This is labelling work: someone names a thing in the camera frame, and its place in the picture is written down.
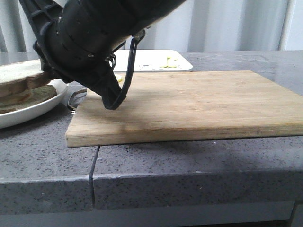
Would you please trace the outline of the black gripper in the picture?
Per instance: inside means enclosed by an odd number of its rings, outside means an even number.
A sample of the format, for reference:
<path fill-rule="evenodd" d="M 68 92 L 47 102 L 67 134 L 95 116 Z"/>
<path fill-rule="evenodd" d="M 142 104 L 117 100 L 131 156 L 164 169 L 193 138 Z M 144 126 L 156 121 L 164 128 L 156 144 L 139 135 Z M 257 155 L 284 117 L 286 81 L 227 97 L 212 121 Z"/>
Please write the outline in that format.
<path fill-rule="evenodd" d="M 136 48 L 145 29 L 182 4 L 180 0 L 19 0 L 36 37 L 43 71 L 77 81 L 115 110 L 130 87 Z M 115 51 L 131 38 L 125 82 L 114 75 Z"/>

